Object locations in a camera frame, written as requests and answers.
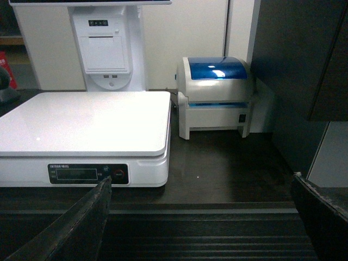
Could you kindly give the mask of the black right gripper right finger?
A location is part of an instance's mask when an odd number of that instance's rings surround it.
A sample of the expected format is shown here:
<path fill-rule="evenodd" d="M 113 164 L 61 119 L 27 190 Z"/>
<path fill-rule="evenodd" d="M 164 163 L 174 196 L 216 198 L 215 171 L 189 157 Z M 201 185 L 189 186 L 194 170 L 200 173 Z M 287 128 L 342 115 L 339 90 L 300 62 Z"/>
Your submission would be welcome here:
<path fill-rule="evenodd" d="M 291 197 L 319 260 L 347 260 L 347 188 L 320 188 L 296 172 Z"/>

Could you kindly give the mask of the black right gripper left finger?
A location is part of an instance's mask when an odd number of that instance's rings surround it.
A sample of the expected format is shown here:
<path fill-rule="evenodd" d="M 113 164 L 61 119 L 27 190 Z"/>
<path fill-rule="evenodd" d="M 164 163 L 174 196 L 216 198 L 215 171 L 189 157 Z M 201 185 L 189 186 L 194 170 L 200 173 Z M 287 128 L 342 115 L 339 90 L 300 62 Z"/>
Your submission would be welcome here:
<path fill-rule="evenodd" d="M 111 177 L 6 260 L 97 260 L 111 200 Z"/>

